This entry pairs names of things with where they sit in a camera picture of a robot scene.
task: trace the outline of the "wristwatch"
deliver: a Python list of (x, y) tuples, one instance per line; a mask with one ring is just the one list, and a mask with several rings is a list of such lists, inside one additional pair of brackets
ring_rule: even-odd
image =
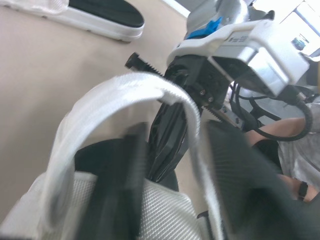
[(305, 181), (302, 181), (298, 191), (298, 200), (304, 201), (308, 191), (308, 184)]

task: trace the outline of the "black plastic part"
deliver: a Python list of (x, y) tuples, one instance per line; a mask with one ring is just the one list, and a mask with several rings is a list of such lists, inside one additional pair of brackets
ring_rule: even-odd
[(227, 234), (237, 240), (315, 240), (319, 225), (291, 198), (286, 185), (240, 130), (210, 121), (206, 125), (211, 172)]
[(146, 133), (146, 123), (131, 127), (116, 147), (117, 155), (101, 166), (74, 239), (134, 240), (139, 236)]
[(140, 28), (145, 24), (141, 13), (124, 0), (70, 0), (69, 7), (127, 27)]
[[(204, 56), (176, 57), (164, 77), (187, 91), (202, 106), (221, 109), (229, 81)], [(187, 123), (181, 104), (162, 104), (149, 135), (148, 178), (160, 182), (173, 171), (188, 150)]]
[(152, 67), (147, 62), (143, 61), (139, 57), (139, 54), (137, 54), (136, 52), (134, 52), (129, 57), (129, 59), (125, 63), (125, 66), (128, 69), (133, 70), (133, 71), (149, 72), (149, 73), (157, 74), (157, 75), (163, 77), (163, 75), (158, 70), (156, 70), (154, 67)]

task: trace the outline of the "white mesh fabric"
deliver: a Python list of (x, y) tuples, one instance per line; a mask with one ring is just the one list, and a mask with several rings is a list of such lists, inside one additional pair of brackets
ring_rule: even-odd
[(191, 200), (146, 180), (142, 202), (141, 240), (200, 240), (200, 227)]
[(69, 0), (0, 0), (0, 4), (29, 12), (58, 15), (67, 10)]
[[(39, 217), (31, 217), (39, 211), (24, 211), (28, 208), (39, 208), (39, 198), (44, 177), (39, 177), (34, 186), (25, 194), (28, 199), (21, 198), (0, 227), (0, 235), (8, 237), (32, 238), (35, 240), (70, 240), (77, 229), (80, 215), (89, 203), (94, 189), (96, 176), (76, 172), (74, 175), (73, 192), (64, 224), (54, 232), (42, 233), (37, 236), (29, 232), (24, 226), (26, 223), (36, 226)], [(202, 233), (190, 199), (182, 193), (172, 191), (159, 184), (146, 180), (142, 200), (142, 216), (140, 240), (201, 240)]]

